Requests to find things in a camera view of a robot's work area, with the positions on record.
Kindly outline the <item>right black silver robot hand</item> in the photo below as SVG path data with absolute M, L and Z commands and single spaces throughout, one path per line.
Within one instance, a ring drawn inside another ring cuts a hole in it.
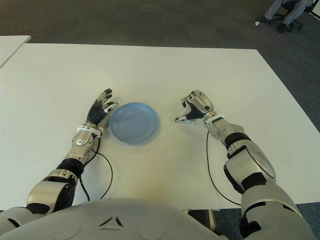
M 184 122 L 202 119 L 206 120 L 215 116 L 217 113 L 210 99 L 200 90 L 193 90 L 181 100 L 184 108 L 189 108 L 189 112 L 178 116 L 175 122 Z

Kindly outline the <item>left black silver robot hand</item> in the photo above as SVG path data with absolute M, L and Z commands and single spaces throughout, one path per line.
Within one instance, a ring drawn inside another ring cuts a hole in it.
M 104 90 L 94 101 L 85 123 L 98 126 L 99 123 L 109 114 L 109 112 L 115 110 L 119 104 L 117 102 L 109 101 L 112 97 L 112 90 L 110 88 Z

